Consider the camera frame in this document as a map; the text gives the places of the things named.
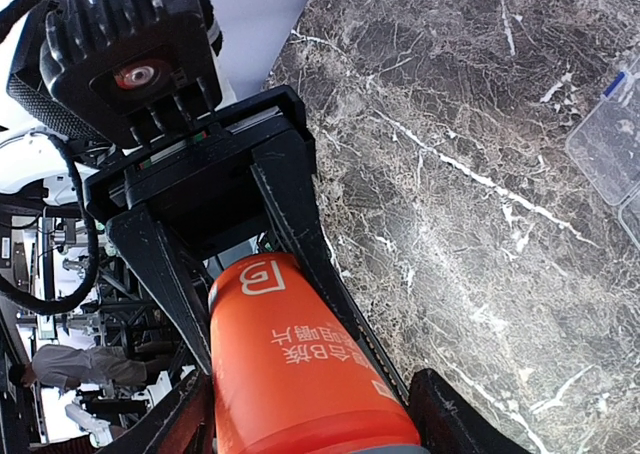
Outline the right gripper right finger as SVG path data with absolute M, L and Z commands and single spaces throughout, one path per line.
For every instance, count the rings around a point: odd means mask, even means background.
M 413 375 L 408 414 L 422 446 L 430 453 L 528 453 L 493 427 L 431 368 Z

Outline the red pill bottle grey cap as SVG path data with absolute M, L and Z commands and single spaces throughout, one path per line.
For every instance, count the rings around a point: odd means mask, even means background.
M 405 409 L 292 255 L 236 262 L 210 298 L 219 452 L 423 452 Z

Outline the clear plastic pill organizer box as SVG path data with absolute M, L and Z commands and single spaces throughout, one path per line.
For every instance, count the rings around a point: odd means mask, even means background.
M 565 149 L 639 244 L 639 61 L 622 69 L 589 114 L 570 133 Z

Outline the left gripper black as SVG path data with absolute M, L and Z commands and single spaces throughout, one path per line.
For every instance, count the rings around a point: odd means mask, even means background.
M 307 282 L 407 407 L 404 381 L 331 262 L 314 172 L 305 104 L 282 85 L 101 169 L 86 180 L 84 200 L 206 374 L 212 372 L 208 311 L 175 236 L 206 259 L 272 224 Z

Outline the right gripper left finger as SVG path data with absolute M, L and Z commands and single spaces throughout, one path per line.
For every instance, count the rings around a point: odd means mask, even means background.
M 192 371 L 103 454 L 212 453 L 215 434 L 211 378 Z

